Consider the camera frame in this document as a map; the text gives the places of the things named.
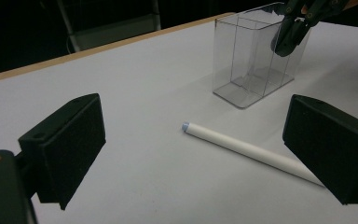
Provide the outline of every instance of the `clear plastic container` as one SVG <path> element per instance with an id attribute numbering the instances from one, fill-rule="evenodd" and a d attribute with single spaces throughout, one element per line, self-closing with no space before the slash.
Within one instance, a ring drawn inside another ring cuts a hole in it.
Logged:
<path id="1" fill-rule="evenodd" d="M 292 54 L 275 54 L 283 8 L 274 3 L 216 20 L 213 93 L 246 108 L 294 79 L 310 32 Z"/>

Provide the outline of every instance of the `white table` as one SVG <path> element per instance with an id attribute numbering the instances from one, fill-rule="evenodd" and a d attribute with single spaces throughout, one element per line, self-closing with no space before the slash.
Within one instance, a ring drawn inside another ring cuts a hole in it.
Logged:
<path id="1" fill-rule="evenodd" d="M 69 100 L 102 98 L 106 145 L 66 211 L 33 197 L 39 223 L 358 224 L 358 205 L 181 131 L 191 121 L 296 159 L 282 141 L 292 94 L 358 118 L 358 28 L 318 24 L 296 80 L 245 110 L 212 94 L 212 21 L 63 62 L 0 80 L 0 149 L 16 154 Z"/>

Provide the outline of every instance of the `wooden table edge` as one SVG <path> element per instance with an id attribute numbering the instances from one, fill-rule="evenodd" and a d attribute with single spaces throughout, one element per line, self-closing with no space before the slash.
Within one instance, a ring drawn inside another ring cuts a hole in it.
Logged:
<path id="1" fill-rule="evenodd" d="M 0 80 L 5 79 L 5 78 L 9 78 L 9 77 L 19 76 L 19 75 L 22 75 L 22 74 L 26 74 L 26 73 L 29 73 L 29 72 L 36 71 L 36 70 L 40 70 L 42 68 L 50 67 L 50 66 L 53 66 L 53 65 L 56 65 L 56 64 L 70 62 L 72 60 L 76 60 L 76 59 L 79 59 L 79 58 L 90 56 L 92 54 L 96 54 L 96 53 L 99 53 L 99 52 L 102 52 L 102 51 L 105 51 L 105 50 L 125 46 L 125 45 L 131 44 L 131 43 L 134 43 L 134 42 L 137 42 L 137 41 L 145 40 L 145 39 L 148 39 L 148 38 L 151 38 L 151 37 L 154 37 L 154 36 L 165 35 L 165 34 L 168 34 L 168 33 L 171 33 L 171 32 L 175 32 L 175 31 L 183 30 L 183 29 L 186 29 L 186 28 L 189 28 L 189 27 L 201 25 L 203 23 L 214 21 L 214 20 L 216 20 L 218 18 L 222 18 L 222 17 L 229 16 L 229 15 L 232 15 L 232 14 L 234 14 L 234 13 L 228 12 L 228 13 L 224 13 L 224 14 L 221 14 L 221 15 L 217 15 L 217 16 L 206 18 L 206 19 L 202 19 L 202 20 L 199 20 L 199 21 L 192 21 L 192 22 L 181 24 L 181 25 L 174 26 L 174 27 L 171 27 L 171 28 L 159 30 L 159 31 L 156 31 L 156 32 L 153 32 L 153 33 L 149 33 L 149 34 L 145 34 L 145 35 L 138 35 L 136 37 L 124 39 L 124 40 L 114 42 L 114 43 L 111 43 L 111 44 L 107 44 L 107 45 L 103 45 L 103 46 L 100 46 L 100 47 L 97 47 L 97 48 L 94 48 L 94 49 L 83 50 L 83 51 L 80 51 L 80 52 L 77 52 L 77 53 L 73 53 L 73 54 L 62 56 L 62 57 L 54 58 L 54 59 L 47 60 L 47 61 L 44 61 L 44 62 L 41 62 L 41 63 L 34 63 L 34 64 L 26 65 L 26 66 L 23 66 L 23 67 L 20 67 L 20 68 L 16 68 L 16 69 L 13 69 L 13 70 L 9 70 L 9 71 L 5 71 L 5 72 L 0 73 Z"/>

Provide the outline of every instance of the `white rod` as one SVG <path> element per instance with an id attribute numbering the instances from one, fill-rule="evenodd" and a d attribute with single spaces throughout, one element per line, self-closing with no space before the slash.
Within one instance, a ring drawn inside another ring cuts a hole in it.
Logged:
<path id="1" fill-rule="evenodd" d="M 242 142 L 194 123 L 185 122 L 182 126 L 182 130 L 185 131 L 185 133 L 215 143 L 218 146 L 238 152 L 241 155 L 261 161 L 286 173 L 296 175 L 324 187 L 324 184 L 300 161 L 289 159 L 274 152 L 267 151 L 264 148 Z"/>

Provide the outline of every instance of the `dark background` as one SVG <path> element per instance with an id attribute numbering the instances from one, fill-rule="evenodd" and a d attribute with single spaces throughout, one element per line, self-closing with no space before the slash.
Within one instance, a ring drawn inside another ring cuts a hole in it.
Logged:
<path id="1" fill-rule="evenodd" d="M 159 0 L 161 27 L 276 1 Z M 63 0 L 75 31 L 152 13 L 149 0 Z M 358 6 L 328 22 L 358 26 Z M 56 1 L 0 0 L 0 72 L 43 62 L 72 51 Z"/>

